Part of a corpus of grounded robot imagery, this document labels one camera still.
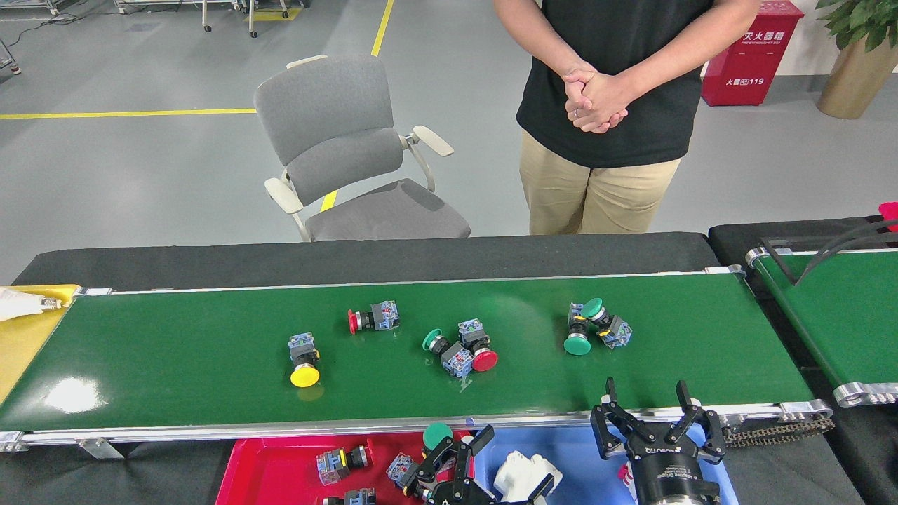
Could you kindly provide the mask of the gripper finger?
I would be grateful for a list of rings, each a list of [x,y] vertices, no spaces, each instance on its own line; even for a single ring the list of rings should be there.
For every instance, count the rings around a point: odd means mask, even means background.
[[[474,479],[474,457],[494,437],[486,425],[469,441],[453,438],[446,424],[432,424],[424,430],[424,460],[414,462],[400,474],[404,495],[426,504],[494,504],[495,498]]]

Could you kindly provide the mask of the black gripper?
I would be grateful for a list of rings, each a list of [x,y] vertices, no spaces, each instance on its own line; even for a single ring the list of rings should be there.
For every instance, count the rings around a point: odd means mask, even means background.
[[[706,410],[689,393],[686,381],[678,381],[677,397],[683,416],[677,421],[677,441],[668,443],[656,435],[649,441],[647,423],[637,419],[618,403],[615,381],[607,378],[602,403],[591,412],[591,425],[600,457],[608,459],[624,447],[628,438],[628,458],[639,504],[715,504],[716,483],[702,477],[699,460],[720,464],[727,453],[721,419],[715,410]],[[624,439],[613,436],[608,422],[615,425]],[[700,448],[686,433],[699,423],[705,442]],[[530,492],[526,504],[545,505],[554,489],[554,476],[545,476]]]

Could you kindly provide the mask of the person's left hand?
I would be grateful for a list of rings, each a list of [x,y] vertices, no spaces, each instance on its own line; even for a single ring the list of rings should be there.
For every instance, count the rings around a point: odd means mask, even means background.
[[[626,117],[626,106],[633,99],[624,77],[594,72],[587,76],[573,124],[587,133],[604,134]]]

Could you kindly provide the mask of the person's right hand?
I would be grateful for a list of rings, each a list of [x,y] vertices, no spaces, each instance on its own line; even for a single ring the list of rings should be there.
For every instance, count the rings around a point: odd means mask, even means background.
[[[604,125],[602,121],[597,121],[593,100],[587,93],[587,84],[596,75],[597,71],[593,67],[581,66],[562,76],[567,95],[565,110],[568,119],[583,131],[594,131]]]

